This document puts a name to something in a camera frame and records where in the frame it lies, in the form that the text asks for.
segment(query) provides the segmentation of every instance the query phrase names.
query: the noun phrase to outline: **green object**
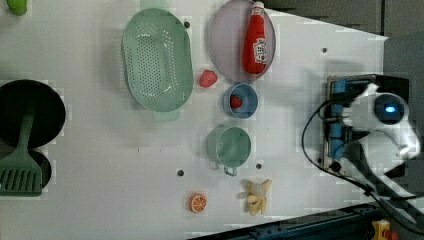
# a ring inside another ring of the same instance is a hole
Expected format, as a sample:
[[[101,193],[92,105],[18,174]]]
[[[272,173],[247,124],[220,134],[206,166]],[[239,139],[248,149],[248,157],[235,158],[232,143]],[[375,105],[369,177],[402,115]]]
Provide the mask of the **green object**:
[[[250,151],[250,137],[238,127],[217,127],[207,138],[208,155],[224,165],[224,172],[229,176],[237,176],[237,168],[247,161]]]
[[[137,13],[124,31],[123,48],[128,86],[141,105],[165,113],[188,100],[194,84],[190,39],[174,15],[157,8]]]
[[[6,0],[10,11],[16,16],[23,16],[27,12],[27,0]]]
[[[39,196],[42,192],[40,166],[28,153],[34,112],[24,115],[18,147],[0,160],[0,196]]]

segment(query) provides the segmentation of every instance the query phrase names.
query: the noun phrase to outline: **yellow object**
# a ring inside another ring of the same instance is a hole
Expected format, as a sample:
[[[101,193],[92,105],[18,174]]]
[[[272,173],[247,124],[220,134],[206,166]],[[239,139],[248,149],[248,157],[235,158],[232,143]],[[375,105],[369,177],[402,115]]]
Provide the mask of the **yellow object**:
[[[249,213],[252,216],[258,214],[261,211],[261,214],[265,214],[266,210],[266,196],[271,187],[271,180],[266,180],[262,184],[257,183],[248,183],[247,190],[249,191],[249,197],[247,198],[247,203],[249,205]]]
[[[374,226],[375,235],[372,240],[388,240],[383,236],[384,231],[390,230],[390,222],[387,220],[380,220],[376,222],[372,222]]]

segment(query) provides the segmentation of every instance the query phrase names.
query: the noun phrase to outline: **ketchup bottle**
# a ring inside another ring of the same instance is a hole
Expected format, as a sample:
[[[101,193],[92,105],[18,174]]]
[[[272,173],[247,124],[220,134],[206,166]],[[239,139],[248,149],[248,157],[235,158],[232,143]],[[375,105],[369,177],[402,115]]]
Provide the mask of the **ketchup bottle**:
[[[255,2],[243,48],[243,68],[250,74],[259,74],[266,67],[264,4]]]

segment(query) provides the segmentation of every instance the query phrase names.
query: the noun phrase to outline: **plate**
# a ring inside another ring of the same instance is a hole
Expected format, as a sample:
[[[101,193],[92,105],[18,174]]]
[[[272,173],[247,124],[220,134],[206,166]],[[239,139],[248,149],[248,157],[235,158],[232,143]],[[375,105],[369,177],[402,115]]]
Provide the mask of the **plate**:
[[[267,61],[261,74],[249,74],[242,65],[244,39],[252,13],[253,1],[232,0],[222,6],[211,21],[209,51],[225,77],[236,82],[249,82],[260,78],[270,67],[275,55],[275,31],[265,10],[265,41]]]

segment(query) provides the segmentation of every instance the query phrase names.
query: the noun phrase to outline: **green spatula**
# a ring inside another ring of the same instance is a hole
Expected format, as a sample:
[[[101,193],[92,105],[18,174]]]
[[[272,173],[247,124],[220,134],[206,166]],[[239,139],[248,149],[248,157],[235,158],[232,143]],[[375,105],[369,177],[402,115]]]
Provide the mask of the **green spatula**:
[[[0,196],[41,195],[41,168],[28,153],[34,111],[24,115],[17,148],[0,160]]]

